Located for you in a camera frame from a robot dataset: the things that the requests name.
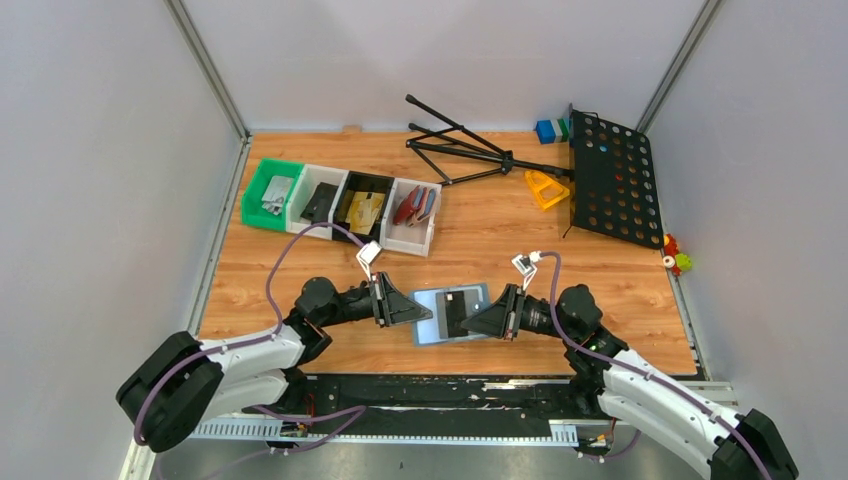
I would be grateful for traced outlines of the black credit card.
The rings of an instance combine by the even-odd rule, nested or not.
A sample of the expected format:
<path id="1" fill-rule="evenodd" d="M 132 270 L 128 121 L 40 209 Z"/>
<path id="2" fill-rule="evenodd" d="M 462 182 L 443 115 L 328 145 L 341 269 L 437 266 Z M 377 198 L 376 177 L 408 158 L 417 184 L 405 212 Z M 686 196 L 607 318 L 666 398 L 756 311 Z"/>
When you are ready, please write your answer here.
<path id="1" fill-rule="evenodd" d="M 462 326 L 473 312 L 475 300 L 468 302 L 467 290 L 443 290 L 435 294 L 437 331 L 441 340 L 466 338 L 470 332 Z"/>

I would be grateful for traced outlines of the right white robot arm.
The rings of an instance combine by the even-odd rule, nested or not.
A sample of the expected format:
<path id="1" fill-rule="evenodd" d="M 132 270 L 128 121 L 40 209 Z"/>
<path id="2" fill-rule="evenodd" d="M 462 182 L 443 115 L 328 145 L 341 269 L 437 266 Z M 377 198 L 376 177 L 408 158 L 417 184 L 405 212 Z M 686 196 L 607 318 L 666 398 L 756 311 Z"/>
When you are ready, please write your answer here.
<path id="1" fill-rule="evenodd" d="M 656 370 L 602 324 L 587 286 L 558 301 L 508 285 L 492 305 L 463 321 L 464 329 L 511 340 L 521 330 L 560 338 L 575 372 L 571 403 L 584 417 L 622 420 L 675 453 L 704 479 L 796 479 L 798 467 L 776 424 L 695 393 Z"/>

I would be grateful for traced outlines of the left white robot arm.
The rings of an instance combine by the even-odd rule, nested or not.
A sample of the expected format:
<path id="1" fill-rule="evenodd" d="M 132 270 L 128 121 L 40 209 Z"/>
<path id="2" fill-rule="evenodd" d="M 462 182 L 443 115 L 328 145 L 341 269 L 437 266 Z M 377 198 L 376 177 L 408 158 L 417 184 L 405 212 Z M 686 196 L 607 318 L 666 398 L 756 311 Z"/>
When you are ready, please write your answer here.
<path id="1" fill-rule="evenodd" d="M 327 327 L 372 319 L 385 328 L 432 316 L 384 272 L 344 292 L 314 277 L 272 328 L 212 341 L 187 331 L 170 335 L 118 388 L 116 402 L 137 443 L 165 452 L 211 418 L 256 405 L 298 411 L 307 390 L 300 368 L 331 345 Z"/>

